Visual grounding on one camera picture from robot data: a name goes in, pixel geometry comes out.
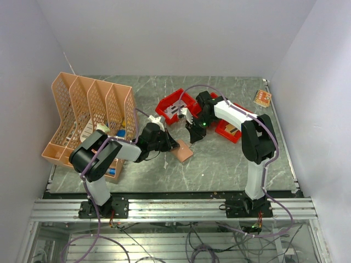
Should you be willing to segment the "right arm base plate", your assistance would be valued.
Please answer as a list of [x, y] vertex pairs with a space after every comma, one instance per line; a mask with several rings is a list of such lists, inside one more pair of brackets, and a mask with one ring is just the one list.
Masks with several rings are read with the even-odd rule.
[[265, 199], [250, 200], [249, 198], [226, 199], [219, 206], [225, 211], [227, 218], [272, 218], [271, 203]]

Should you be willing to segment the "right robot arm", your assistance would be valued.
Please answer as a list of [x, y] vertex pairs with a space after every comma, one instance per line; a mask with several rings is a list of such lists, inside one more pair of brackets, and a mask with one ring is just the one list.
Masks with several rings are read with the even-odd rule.
[[268, 115], [250, 113], [227, 98], [212, 98], [209, 92], [202, 92], [196, 98], [201, 111], [197, 116], [185, 108], [186, 129], [193, 144], [206, 136], [206, 129], [217, 120], [224, 120], [241, 132], [242, 153], [248, 160], [247, 183], [243, 194], [228, 199], [220, 206], [228, 218], [246, 218], [265, 215], [270, 217], [270, 203], [267, 200], [266, 175], [268, 166], [277, 159], [278, 142]]

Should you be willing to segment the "red bin front pair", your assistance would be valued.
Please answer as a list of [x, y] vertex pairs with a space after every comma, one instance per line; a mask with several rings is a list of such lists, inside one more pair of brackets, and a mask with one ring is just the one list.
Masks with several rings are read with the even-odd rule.
[[215, 93], [201, 92], [196, 97], [196, 102], [190, 108], [190, 112], [196, 118], [205, 117], [213, 123], [219, 120], [214, 114], [214, 106], [221, 101], [223, 101], [223, 98]]

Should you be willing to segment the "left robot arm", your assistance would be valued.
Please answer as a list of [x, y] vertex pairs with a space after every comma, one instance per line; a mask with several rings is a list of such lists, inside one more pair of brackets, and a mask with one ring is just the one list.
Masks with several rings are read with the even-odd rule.
[[147, 160], [152, 151], [170, 152], [179, 147], [168, 130], [156, 123], [148, 123], [141, 135], [132, 141], [108, 136], [102, 130], [94, 131], [69, 156], [88, 197], [81, 203], [78, 217], [128, 218], [129, 202], [122, 196], [112, 196], [107, 189], [105, 174], [110, 165], [117, 159], [140, 163]]

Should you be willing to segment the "red bin with cards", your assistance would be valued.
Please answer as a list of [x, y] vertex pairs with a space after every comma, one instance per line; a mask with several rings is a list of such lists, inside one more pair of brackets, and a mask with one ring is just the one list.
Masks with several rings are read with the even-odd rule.
[[165, 118], [167, 125], [172, 125], [179, 121], [177, 115], [179, 107], [191, 108], [195, 103], [195, 100], [188, 93], [184, 93], [183, 96], [181, 96], [183, 91], [183, 89], [178, 89], [161, 99], [155, 108], [155, 112]]

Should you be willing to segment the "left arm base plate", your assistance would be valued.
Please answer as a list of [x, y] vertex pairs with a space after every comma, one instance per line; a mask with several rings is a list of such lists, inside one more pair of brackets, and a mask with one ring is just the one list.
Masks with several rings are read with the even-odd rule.
[[129, 201], [123, 197], [110, 197], [104, 205], [98, 205], [96, 211], [91, 200], [84, 201], [78, 211], [79, 219], [101, 218], [126, 219], [129, 212]]

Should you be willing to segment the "brown item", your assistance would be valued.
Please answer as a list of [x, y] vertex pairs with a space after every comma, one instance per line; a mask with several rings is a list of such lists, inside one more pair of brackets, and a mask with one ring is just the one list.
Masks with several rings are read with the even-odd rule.
[[238, 129], [235, 126], [228, 124], [225, 126], [225, 131], [234, 136], [238, 132]]

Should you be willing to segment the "white credit card stack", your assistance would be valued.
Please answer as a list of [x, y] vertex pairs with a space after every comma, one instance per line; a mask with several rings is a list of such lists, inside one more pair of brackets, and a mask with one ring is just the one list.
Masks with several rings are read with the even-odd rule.
[[181, 101], [176, 101], [175, 103], [173, 103], [172, 105], [168, 106], [165, 110], [164, 110], [164, 113], [165, 115], [172, 119], [173, 116], [177, 115], [177, 112], [178, 112], [178, 109], [180, 108], [183, 108], [183, 107], [186, 107], [186, 103], [181, 100]]

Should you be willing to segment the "brown leather card holder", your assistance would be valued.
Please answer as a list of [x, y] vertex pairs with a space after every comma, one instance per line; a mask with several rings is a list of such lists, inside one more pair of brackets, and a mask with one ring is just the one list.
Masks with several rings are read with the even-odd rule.
[[179, 139], [177, 140], [177, 143], [179, 144], [179, 146], [175, 149], [172, 149], [171, 154], [173, 154], [178, 159], [178, 161], [183, 163], [193, 156], [193, 151], [183, 140]]

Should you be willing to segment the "red bin pair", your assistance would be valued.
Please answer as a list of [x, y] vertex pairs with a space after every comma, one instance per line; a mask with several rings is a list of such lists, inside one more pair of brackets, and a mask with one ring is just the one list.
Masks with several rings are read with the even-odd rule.
[[248, 115], [256, 117], [257, 115], [244, 109], [238, 104], [229, 105], [225, 101], [218, 102], [214, 106], [214, 115], [220, 119], [215, 132], [227, 140], [237, 143], [241, 138], [241, 125], [251, 119]]
[[205, 117], [213, 123], [219, 120], [214, 114], [214, 106], [221, 101], [223, 101], [223, 98], [215, 93], [201, 92], [196, 97], [196, 102], [190, 108], [190, 112], [196, 118]]

